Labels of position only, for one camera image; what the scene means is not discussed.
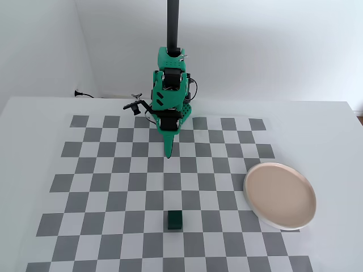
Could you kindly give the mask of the green gripper black servo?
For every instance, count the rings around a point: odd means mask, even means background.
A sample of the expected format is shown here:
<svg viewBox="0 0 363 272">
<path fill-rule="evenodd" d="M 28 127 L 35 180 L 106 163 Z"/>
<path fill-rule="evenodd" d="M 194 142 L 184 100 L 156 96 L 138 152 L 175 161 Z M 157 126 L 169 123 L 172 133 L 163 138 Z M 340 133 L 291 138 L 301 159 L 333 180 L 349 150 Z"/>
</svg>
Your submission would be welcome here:
<svg viewBox="0 0 363 272">
<path fill-rule="evenodd" d="M 179 134 L 182 113 L 176 109 L 157 110 L 157 128 L 164 139 L 164 153 L 167 159 L 171 158 L 174 136 Z"/>
</svg>

